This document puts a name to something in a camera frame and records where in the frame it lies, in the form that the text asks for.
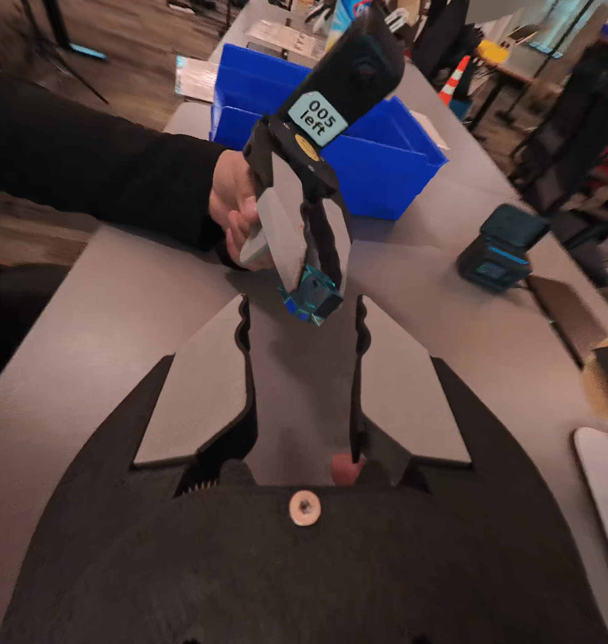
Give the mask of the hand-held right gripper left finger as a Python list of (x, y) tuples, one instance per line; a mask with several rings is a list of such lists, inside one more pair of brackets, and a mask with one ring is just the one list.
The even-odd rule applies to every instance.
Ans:
[(180, 346), (133, 465), (244, 459), (258, 439), (249, 299), (240, 294)]

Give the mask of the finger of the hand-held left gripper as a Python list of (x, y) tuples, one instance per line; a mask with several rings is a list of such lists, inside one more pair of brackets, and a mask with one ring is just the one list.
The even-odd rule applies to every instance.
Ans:
[(315, 246), (319, 268), (337, 291), (344, 291), (352, 238), (341, 204), (329, 197), (315, 208)]
[(303, 189), (298, 183), (269, 187), (257, 201), (268, 248), (287, 294), (300, 288), (306, 265), (317, 266), (310, 226), (301, 214)]

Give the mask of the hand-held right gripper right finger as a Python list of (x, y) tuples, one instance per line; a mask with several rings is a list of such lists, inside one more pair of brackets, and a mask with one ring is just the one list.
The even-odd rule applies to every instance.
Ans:
[(372, 298), (356, 301), (350, 398), (354, 462), (379, 463), (390, 480), (418, 465), (468, 469), (472, 460), (429, 351)]

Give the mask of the teal transparent cube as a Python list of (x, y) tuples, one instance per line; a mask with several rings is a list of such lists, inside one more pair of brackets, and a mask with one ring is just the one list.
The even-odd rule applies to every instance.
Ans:
[(344, 300), (332, 279), (310, 264), (305, 265), (297, 289), (288, 293), (281, 285), (278, 291), (290, 315), (315, 326), (322, 326)]

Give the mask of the blue plastic bin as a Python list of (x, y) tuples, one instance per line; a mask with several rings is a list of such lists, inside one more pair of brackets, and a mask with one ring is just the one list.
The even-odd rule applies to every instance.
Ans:
[[(241, 151), (309, 68), (224, 44), (211, 107), (210, 141)], [(381, 101), (322, 150), (351, 214), (397, 221), (447, 157), (396, 95)]]

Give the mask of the person's left hand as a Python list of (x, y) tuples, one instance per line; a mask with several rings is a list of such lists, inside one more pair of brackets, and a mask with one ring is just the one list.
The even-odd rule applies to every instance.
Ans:
[(239, 151), (227, 149), (210, 141), (205, 149), (213, 158), (211, 191), (208, 213), (213, 223), (214, 236), (205, 252), (224, 256), (228, 265), (259, 271), (274, 269), (268, 251), (246, 264), (241, 261), (241, 251), (254, 228), (260, 223), (255, 183), (250, 166)]

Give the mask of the blue yellow wipes pack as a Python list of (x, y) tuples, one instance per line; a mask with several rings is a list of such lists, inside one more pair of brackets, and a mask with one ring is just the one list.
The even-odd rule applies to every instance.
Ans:
[(356, 17), (366, 11), (371, 4), (372, 1), (336, 1), (325, 44), (326, 52), (328, 52), (348, 30)]

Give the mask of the white printed paper sheet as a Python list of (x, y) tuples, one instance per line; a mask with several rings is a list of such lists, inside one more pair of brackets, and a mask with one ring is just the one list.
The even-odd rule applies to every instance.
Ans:
[(258, 20), (245, 33), (252, 39), (301, 57), (320, 60), (325, 54), (321, 40), (275, 21)]

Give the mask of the orange traffic cone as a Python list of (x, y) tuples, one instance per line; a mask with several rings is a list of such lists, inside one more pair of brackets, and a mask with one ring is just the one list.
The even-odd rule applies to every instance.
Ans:
[(451, 104), (451, 101), (453, 99), (453, 94), (457, 89), (461, 81), (461, 77), (463, 76), (463, 73), (467, 69), (470, 60), (471, 60), (470, 55), (463, 56), (458, 66), (453, 70), (452, 74), (447, 79), (445, 85), (438, 93), (438, 98), (447, 107), (449, 107), (449, 105)]

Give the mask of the yellow stool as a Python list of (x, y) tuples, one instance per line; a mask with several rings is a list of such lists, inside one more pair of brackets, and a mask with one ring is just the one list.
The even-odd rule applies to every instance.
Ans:
[(510, 48), (497, 44), (488, 39), (482, 40), (476, 47), (476, 56), (485, 64), (500, 66), (510, 55)]

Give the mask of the black battery charging case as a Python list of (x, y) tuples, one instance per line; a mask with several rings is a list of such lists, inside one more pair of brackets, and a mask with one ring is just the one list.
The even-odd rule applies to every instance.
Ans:
[(462, 279), (489, 292), (506, 292), (531, 274), (531, 262), (528, 265), (510, 262), (490, 253), (487, 246), (522, 254), (529, 260), (527, 253), (549, 229), (550, 221), (542, 216), (514, 205), (499, 205), (480, 226), (478, 236), (458, 256), (456, 270)]

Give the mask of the blue-topped black battery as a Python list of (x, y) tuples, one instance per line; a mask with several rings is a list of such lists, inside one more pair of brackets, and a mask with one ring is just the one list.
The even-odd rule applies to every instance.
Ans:
[(516, 264), (519, 264), (519, 265), (528, 265), (530, 263), (529, 260), (525, 259), (524, 255), (522, 255), (522, 254), (520, 254), (520, 255), (512, 254), (512, 253), (509, 253), (509, 252), (507, 252), (507, 251), (505, 251), (505, 250), (503, 250), (503, 249), (501, 249), (501, 248), (499, 248), (497, 246), (488, 245), (487, 250), (490, 253), (496, 254), (497, 256), (503, 257), (506, 260), (509, 260), (510, 262), (513, 262), (513, 263), (516, 263)]

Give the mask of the dark flat desk plate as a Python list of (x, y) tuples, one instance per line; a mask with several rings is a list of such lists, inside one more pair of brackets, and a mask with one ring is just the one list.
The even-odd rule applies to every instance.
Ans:
[(608, 331), (572, 286), (534, 275), (525, 283), (575, 366), (582, 368), (597, 348), (608, 348)]

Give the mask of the black office chair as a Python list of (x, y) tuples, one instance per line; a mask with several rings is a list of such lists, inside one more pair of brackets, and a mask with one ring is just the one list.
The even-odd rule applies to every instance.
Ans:
[(541, 125), (518, 146), (509, 179), (541, 216), (588, 181), (608, 149), (608, 43), (589, 47)]

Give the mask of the black tripod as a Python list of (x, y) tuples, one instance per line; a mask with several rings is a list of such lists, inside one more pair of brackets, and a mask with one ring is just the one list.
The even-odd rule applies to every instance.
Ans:
[(29, 42), (33, 46), (35, 56), (39, 60), (50, 64), (60, 79), (67, 77), (74, 79), (104, 105), (109, 106), (110, 102), (107, 98), (93, 87), (80, 72), (74, 69), (64, 56), (65, 53), (69, 53), (85, 59), (107, 63), (109, 62), (107, 54), (100, 50), (75, 43), (70, 38), (58, 1), (41, 1), (45, 10), (45, 17), (47, 18), (51, 37), (45, 35), (37, 21), (31, 2), (19, 1), (19, 4), (28, 22)]

